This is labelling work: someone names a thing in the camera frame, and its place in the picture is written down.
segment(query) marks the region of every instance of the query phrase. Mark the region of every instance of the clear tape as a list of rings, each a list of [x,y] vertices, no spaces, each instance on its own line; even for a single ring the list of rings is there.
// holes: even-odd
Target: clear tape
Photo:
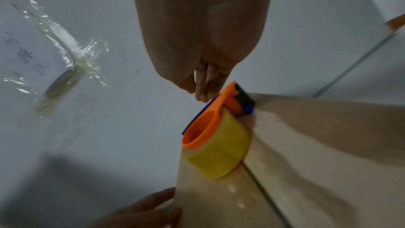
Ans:
[[[32,25],[36,26],[52,43],[60,50],[63,60],[66,62],[68,72],[59,77],[48,89],[47,93],[37,98],[35,112],[43,117],[52,113],[63,97],[77,85],[83,77],[95,79],[99,85],[105,86],[100,76],[100,67],[96,59],[103,52],[108,52],[107,43],[100,37],[92,39],[86,46],[81,46],[76,39],[59,23],[52,20],[34,0],[30,0],[27,9],[22,15]],[[19,74],[11,73],[4,81],[12,82],[23,93],[33,93],[29,81],[20,77]]]

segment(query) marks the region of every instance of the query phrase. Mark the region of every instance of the blue edge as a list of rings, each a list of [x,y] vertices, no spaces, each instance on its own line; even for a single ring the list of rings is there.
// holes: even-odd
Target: blue edge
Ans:
[[[198,114],[193,118],[193,120],[187,125],[186,129],[181,133],[184,135],[184,133],[187,131],[189,126],[212,104],[213,101],[215,101],[216,98],[212,99],[211,102],[209,102]],[[243,104],[243,109],[245,110],[245,115],[249,115],[253,113],[253,107],[248,105],[248,104]]]

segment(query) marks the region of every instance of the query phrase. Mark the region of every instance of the orange tape dispenser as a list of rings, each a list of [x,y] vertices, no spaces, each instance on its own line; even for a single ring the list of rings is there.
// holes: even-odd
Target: orange tape dispenser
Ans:
[[[182,156],[209,179],[231,172],[250,146],[250,135],[236,117],[252,113],[254,106],[235,81],[229,84],[183,132]]]

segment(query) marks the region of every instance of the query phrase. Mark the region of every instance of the tape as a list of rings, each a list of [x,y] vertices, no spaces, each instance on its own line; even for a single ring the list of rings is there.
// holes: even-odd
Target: tape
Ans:
[[[206,178],[217,179],[239,164],[249,146],[247,129],[226,108],[221,108],[219,126],[210,139],[197,149],[183,148],[182,156]]]

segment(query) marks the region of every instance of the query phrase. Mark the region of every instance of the orange plastic handle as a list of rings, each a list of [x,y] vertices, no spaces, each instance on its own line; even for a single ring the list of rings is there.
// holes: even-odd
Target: orange plastic handle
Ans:
[[[204,145],[221,123],[223,106],[235,116],[243,115],[245,113],[243,107],[234,98],[238,94],[235,81],[224,88],[215,101],[187,128],[181,141],[182,147],[194,150]]]

